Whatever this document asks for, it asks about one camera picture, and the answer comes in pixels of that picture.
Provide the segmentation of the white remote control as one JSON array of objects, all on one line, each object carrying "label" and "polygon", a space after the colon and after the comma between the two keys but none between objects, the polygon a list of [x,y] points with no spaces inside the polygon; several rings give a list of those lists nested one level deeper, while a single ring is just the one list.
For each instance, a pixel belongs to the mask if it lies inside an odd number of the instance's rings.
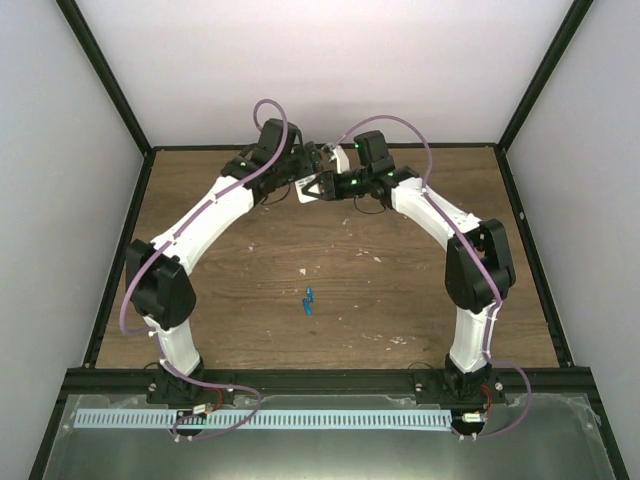
[{"label": "white remote control", "polygon": [[321,191],[319,185],[314,183],[315,178],[315,175],[310,175],[295,181],[296,194],[301,204],[318,200]]}]

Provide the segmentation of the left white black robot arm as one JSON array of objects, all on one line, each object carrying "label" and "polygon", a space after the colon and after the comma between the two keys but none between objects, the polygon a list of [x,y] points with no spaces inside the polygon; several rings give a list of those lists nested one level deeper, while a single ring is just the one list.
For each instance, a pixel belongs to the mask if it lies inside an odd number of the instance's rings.
[{"label": "left white black robot arm", "polygon": [[301,130],[269,119],[258,141],[224,165],[182,218],[151,241],[128,246],[120,326],[131,305],[143,318],[142,332],[157,342],[160,365],[172,374],[169,391],[181,403],[194,403],[204,392],[205,381],[196,373],[202,357],[189,323],[197,301],[190,275],[197,263],[227,228],[270,194],[318,171],[319,153],[313,143],[303,142]]}]

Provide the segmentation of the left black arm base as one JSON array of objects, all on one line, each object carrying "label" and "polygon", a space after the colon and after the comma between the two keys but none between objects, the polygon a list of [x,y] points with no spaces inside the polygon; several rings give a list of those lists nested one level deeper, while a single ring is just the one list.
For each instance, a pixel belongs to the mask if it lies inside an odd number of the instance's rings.
[{"label": "left black arm base", "polygon": [[201,387],[189,383],[157,366],[148,386],[147,401],[150,404],[191,406],[202,403],[230,404],[235,394],[227,388]]}]

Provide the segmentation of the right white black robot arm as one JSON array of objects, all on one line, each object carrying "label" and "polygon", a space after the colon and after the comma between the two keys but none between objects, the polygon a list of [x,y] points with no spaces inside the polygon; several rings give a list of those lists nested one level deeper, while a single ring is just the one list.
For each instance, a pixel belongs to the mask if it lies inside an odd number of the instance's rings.
[{"label": "right white black robot arm", "polygon": [[412,168],[396,166],[381,132],[358,135],[355,146],[358,169],[349,168],[342,147],[330,146],[328,153],[336,168],[297,181],[299,200],[338,201],[369,195],[414,221],[443,248],[445,289],[456,306],[444,389],[451,400],[468,402],[480,390],[476,373],[490,363],[494,323],[516,280],[504,225],[460,210]]}]

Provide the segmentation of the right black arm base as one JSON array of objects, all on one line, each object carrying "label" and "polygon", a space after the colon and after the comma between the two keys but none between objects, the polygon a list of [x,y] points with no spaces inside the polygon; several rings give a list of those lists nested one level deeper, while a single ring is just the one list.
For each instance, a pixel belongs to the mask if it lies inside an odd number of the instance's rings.
[{"label": "right black arm base", "polygon": [[504,393],[495,389],[497,378],[491,370],[461,375],[444,369],[413,370],[411,380],[419,403],[472,406],[487,397],[492,403],[505,402]]}]

